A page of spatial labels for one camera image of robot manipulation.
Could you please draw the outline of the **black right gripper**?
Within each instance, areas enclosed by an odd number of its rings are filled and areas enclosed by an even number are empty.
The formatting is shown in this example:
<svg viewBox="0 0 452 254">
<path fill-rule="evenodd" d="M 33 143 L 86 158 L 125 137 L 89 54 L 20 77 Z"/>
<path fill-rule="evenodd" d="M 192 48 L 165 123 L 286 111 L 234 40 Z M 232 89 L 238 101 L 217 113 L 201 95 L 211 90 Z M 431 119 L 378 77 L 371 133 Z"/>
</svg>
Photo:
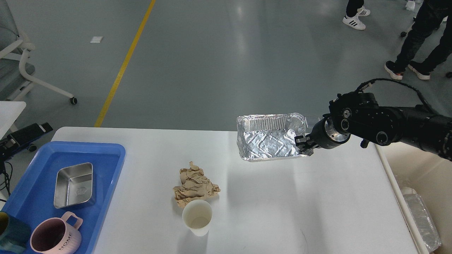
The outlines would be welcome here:
<svg viewBox="0 0 452 254">
<path fill-rule="evenodd" d="M 295 144 L 300 145 L 301 155 L 311 156 L 315 148 L 332 149 L 347 143 L 350 137 L 336 130 L 332 117 L 325 117 L 313 126 L 311 133 L 295 136 Z"/>
</svg>

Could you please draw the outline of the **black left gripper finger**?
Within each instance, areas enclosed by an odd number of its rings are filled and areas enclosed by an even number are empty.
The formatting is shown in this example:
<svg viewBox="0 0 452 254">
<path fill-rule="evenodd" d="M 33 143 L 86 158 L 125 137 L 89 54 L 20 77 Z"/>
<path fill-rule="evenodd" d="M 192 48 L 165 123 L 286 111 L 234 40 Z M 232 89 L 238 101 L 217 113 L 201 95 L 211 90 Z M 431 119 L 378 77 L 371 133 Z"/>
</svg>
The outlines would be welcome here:
<svg viewBox="0 0 452 254">
<path fill-rule="evenodd" d="M 0 156 L 13 157 L 20 151 L 27 149 L 33 141 L 52 131 L 53 128 L 48 122 L 46 122 L 41 125 L 34 123 L 19 129 L 16 132 L 10 133 L 1 140 Z"/>
</svg>

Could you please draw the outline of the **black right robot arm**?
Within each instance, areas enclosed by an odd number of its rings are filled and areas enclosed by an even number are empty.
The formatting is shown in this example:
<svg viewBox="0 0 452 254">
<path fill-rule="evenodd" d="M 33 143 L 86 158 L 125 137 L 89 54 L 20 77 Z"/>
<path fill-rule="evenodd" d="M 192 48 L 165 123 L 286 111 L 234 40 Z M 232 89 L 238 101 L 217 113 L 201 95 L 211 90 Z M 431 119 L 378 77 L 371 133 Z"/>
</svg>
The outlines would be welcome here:
<svg viewBox="0 0 452 254">
<path fill-rule="evenodd" d="M 415 107 L 380 106 L 374 94 L 364 91 L 376 81 L 363 82 L 354 91 L 339 93 L 331 100 L 329 113 L 311 133 L 295 137 L 299 151 L 309 155 L 315 148 L 332 149 L 355 135 L 362 138 L 362 148 L 368 143 L 388 146 L 401 142 L 451 160 L 451 118 L 435 111 L 419 90 L 400 81 L 397 84 L 412 89 L 421 103 Z"/>
</svg>

